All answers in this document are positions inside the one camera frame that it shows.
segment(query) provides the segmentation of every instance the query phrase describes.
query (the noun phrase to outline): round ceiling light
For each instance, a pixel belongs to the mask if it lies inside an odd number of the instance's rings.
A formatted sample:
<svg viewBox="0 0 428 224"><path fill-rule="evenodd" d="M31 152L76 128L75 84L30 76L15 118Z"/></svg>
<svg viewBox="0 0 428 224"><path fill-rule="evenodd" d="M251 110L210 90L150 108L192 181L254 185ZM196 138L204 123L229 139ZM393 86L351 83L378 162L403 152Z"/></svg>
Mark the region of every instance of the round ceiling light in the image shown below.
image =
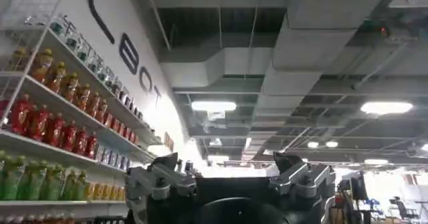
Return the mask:
<svg viewBox="0 0 428 224"><path fill-rule="evenodd" d="M328 141L328 142L326 143L326 146L327 146L328 148L336 148L338 145L339 145L339 143L337 143L336 141Z"/></svg>
<svg viewBox="0 0 428 224"><path fill-rule="evenodd" d="M311 142L308 143L308 147L309 148L317 148L318 145L319 145L319 143L318 142L314 142L314 141L311 141Z"/></svg>

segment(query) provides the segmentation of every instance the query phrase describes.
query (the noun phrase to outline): plastic bottle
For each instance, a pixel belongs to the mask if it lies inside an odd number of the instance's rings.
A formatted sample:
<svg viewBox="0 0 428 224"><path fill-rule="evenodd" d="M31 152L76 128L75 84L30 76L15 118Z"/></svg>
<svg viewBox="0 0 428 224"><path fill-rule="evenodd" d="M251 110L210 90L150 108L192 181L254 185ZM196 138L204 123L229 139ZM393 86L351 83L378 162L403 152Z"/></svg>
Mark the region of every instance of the plastic bottle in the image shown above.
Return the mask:
<svg viewBox="0 0 428 224"><path fill-rule="evenodd" d="M19 182L25 172L24 160L24 156L19 156L14 160L10 156L6 158L5 169L3 170L2 200L16 199Z"/></svg>
<svg viewBox="0 0 428 224"><path fill-rule="evenodd" d="M77 134L76 122L72 120L72 123L63 129L63 136L61 142L61 148L67 151L72 151L74 142Z"/></svg>
<svg viewBox="0 0 428 224"><path fill-rule="evenodd" d="M64 168L61 165L57 164L55 167L48 167L45 181L41 187L40 199L57 201L61 195L64 178Z"/></svg>
<svg viewBox="0 0 428 224"><path fill-rule="evenodd" d="M18 192L16 194L17 200L27 200L31 172L34 171L34 168L36 166L37 162L35 160L30 161L26 166L24 174L22 175L21 180L19 182Z"/></svg>
<svg viewBox="0 0 428 224"><path fill-rule="evenodd" d="M51 117L47 123L46 135L44 142L52 146L60 146L60 136L65 125L62 119L62 113L58 113L56 117Z"/></svg>
<svg viewBox="0 0 428 224"><path fill-rule="evenodd" d="M73 200L83 201L85 200L85 186L86 186L86 173L84 171L80 172L76 180L76 186L73 190Z"/></svg>
<svg viewBox="0 0 428 224"><path fill-rule="evenodd" d="M42 141L45 134L47 119L49 118L49 112L47 106L43 105L42 108L31 115L31 122L27 131L28 137Z"/></svg>
<svg viewBox="0 0 428 224"><path fill-rule="evenodd" d="M39 162L33 170L31 170L29 186L27 189L27 200L38 200L41 192L41 186L46 178L47 162L45 160Z"/></svg>
<svg viewBox="0 0 428 224"><path fill-rule="evenodd" d="M27 50L24 47L17 48L9 60L9 71L23 71L28 63Z"/></svg>
<svg viewBox="0 0 428 224"><path fill-rule="evenodd" d="M46 82L47 71L53 60L51 49L46 48L43 52L39 53L34 59L34 64L30 73L31 76L38 82L44 84Z"/></svg>
<svg viewBox="0 0 428 224"><path fill-rule="evenodd" d="M73 102L74 94L76 93L76 88L79 85L78 75L72 73L67 77L63 86L61 95L68 101Z"/></svg>
<svg viewBox="0 0 428 224"><path fill-rule="evenodd" d="M100 101L100 94L97 92L93 93L86 105L86 113L88 113L92 117L95 117L98 111L98 105L100 104Z"/></svg>
<svg viewBox="0 0 428 224"><path fill-rule="evenodd" d="M86 104L88 103L88 98L91 93L88 84L84 84L78 88L76 95L74 97L74 105L76 105L79 109L85 110Z"/></svg>
<svg viewBox="0 0 428 224"><path fill-rule="evenodd" d="M76 154L84 155L86 150L86 128L82 129L76 135L76 142L73 146L73 152Z"/></svg>
<svg viewBox="0 0 428 224"><path fill-rule="evenodd" d="M56 94L60 92L61 82L63 78L66 76L66 65L64 62L60 62L56 69L54 69L49 75L49 80L47 83L48 88L55 92Z"/></svg>
<svg viewBox="0 0 428 224"><path fill-rule="evenodd" d="M86 141L85 156L87 156L88 158L94 159L96 143L97 143L96 132L94 131Z"/></svg>
<svg viewBox="0 0 428 224"><path fill-rule="evenodd" d="M69 201L73 199L74 188L76 187L76 172L71 170L70 174L67 176L66 184L64 185L64 190L62 192L61 200Z"/></svg>
<svg viewBox="0 0 428 224"><path fill-rule="evenodd" d="M24 134L27 128L27 116L33 110L33 106L29 103L28 94L24 94L23 97L17 100L11 109L9 115L9 123L11 124L12 132L16 134Z"/></svg>

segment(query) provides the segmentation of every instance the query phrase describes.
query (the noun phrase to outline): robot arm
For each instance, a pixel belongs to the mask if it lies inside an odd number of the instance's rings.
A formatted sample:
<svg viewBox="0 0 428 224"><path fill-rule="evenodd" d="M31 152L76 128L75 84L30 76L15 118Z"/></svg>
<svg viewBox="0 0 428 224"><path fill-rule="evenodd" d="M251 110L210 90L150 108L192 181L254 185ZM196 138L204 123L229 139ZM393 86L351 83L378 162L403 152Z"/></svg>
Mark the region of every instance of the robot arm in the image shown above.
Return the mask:
<svg viewBox="0 0 428 224"><path fill-rule="evenodd" d="M272 192L272 198L275 200L270 203L260 203L260 206L269 206L268 208L275 209L275 211L269 212L269 214L261 213L260 216L274 215L275 218L272 220L285 219L289 224L321 223L322 213L325 214L325 209L329 208L328 204L332 202L331 196L334 191L335 173L329 166L319 164L311 169L310 165L300 161L279 176L266 179L268 184L265 189L260 191ZM244 186L245 180L231 179L230 181ZM233 198L222 198L206 203L199 199L198 194L202 193L197 193L196 190L197 184L192 176L175 172L174 167L165 161L153 163L147 169L131 168L126 175L126 202L134 213L136 223L143 223L146 217L145 209L148 209L148 224L152 224L151 213L152 218L157 218L156 224L178 223L180 218L176 218L176 216L179 215L186 216L186 218L191 217L184 222L180 219L181 223L190 223L194 216L200 218L204 215L208 215L208 217L204 217L204 223L212 223L214 222L214 218L210 216L212 209L221 209L228 205L232 208L226 209L233 209L240 204L253 207L259 204L257 199L249 199L248 196L242 196L242 198L231 196Z"/></svg>

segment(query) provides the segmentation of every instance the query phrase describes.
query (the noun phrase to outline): black lettering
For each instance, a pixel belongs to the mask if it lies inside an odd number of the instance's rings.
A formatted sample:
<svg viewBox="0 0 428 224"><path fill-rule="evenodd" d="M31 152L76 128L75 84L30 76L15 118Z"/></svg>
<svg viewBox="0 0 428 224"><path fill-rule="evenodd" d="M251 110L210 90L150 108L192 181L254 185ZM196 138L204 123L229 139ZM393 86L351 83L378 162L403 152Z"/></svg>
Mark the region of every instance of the black lettering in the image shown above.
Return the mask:
<svg viewBox="0 0 428 224"><path fill-rule="evenodd" d="M101 17L98 15L98 12L95 9L94 0L88 0L89 4L89 10L91 11L92 16L94 17L96 23L101 27L101 30L104 32L108 40L110 40L110 43L114 44L114 37L112 33L108 30L106 24L101 19Z"/></svg>
<svg viewBox="0 0 428 224"><path fill-rule="evenodd" d="M156 92L156 107L158 106L158 101L162 98L161 93L159 92L159 89L157 86L154 86L154 92Z"/></svg>
<svg viewBox="0 0 428 224"><path fill-rule="evenodd" d="M142 79L143 75L145 75L148 79L148 83L149 83L148 88L147 88L146 84L144 83L144 80ZM150 74L148 73L148 71L145 67L140 68L139 80L140 80L140 86L145 92L152 92L152 89L153 89L152 78L151 78Z"/></svg>
<svg viewBox="0 0 428 224"><path fill-rule="evenodd" d="M140 57L126 33L123 33L120 39L119 54L123 62L128 66L129 71L136 75Z"/></svg>

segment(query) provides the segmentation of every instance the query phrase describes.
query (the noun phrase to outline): white wall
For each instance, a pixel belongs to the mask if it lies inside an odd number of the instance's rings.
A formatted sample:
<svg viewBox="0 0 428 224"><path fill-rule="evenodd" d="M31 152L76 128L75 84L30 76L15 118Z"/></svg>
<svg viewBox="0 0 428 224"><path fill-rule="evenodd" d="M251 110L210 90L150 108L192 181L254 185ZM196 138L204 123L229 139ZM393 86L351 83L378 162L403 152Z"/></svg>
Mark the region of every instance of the white wall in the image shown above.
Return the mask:
<svg viewBox="0 0 428 224"><path fill-rule="evenodd" d="M68 15L75 26L83 33L91 46L100 54L106 64L119 76L122 83L135 98L135 104L142 110L144 119L156 129L156 135L163 137L167 131L175 142L174 151L183 149L188 138L187 130L179 116L173 100L173 94L155 53L149 44L147 31L138 17L131 0L95 0L95 7L108 26L116 43L112 45L95 19L92 17L88 0L62 0L58 11ZM140 58L141 66L147 68L153 84L159 89L162 99L156 106L156 94L145 94L140 87L138 74L133 76L119 56L118 44L122 33L127 33Z"/></svg>

